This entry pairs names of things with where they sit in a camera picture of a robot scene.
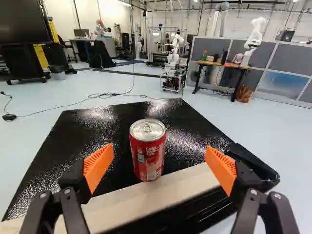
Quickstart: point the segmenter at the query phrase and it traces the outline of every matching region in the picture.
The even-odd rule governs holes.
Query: black table
[[[130,125],[142,118],[159,119],[167,128],[163,175],[204,162],[206,145],[223,151],[232,143],[180,98],[63,111],[26,172],[4,220],[23,217],[37,192],[58,191],[57,179],[75,160],[87,157],[109,142],[113,143],[115,158],[94,196],[140,183],[133,171],[128,134]],[[219,205],[228,202],[220,187],[209,196],[202,196],[214,204],[219,200],[223,202]],[[202,202],[195,200],[195,203],[201,210]]]

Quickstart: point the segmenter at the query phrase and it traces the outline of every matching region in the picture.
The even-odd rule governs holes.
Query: computer monitor
[[[74,34],[75,37],[85,37],[86,34],[87,36],[90,36],[89,29],[74,29]]]

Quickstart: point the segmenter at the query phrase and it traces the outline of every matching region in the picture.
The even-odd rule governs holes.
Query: robotic arm
[[[97,26],[96,30],[94,31],[94,34],[97,36],[96,40],[101,40],[101,37],[104,36],[104,32],[111,32],[111,28],[106,28],[102,22],[102,20],[98,19],[97,20]]]
[[[180,43],[184,42],[184,38],[180,36],[180,29],[176,31],[176,34],[173,36],[172,44],[166,44],[172,46],[172,54],[168,55],[168,63],[174,62],[178,63],[180,56],[178,55]]]
[[[252,30],[252,33],[250,34],[249,38],[244,44],[244,47],[246,49],[250,49],[249,51],[246,51],[244,53],[244,57],[241,63],[241,66],[248,67],[249,59],[252,55],[252,53],[256,50],[256,48],[261,44],[262,42],[262,35],[260,33],[261,28],[266,24],[266,20],[263,17],[259,17],[256,19],[253,19],[251,23],[254,28]]]

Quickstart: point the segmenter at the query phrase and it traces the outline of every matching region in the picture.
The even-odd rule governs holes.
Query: red soda can
[[[164,165],[165,125],[153,118],[140,119],[131,125],[129,139],[136,176],[142,181],[159,178]]]

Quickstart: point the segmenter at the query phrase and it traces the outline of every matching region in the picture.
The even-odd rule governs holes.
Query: orange gripper pad
[[[207,146],[205,161],[228,196],[236,179],[235,160]]]
[[[86,178],[91,194],[93,194],[113,159],[112,144],[105,145],[84,159],[83,175]]]

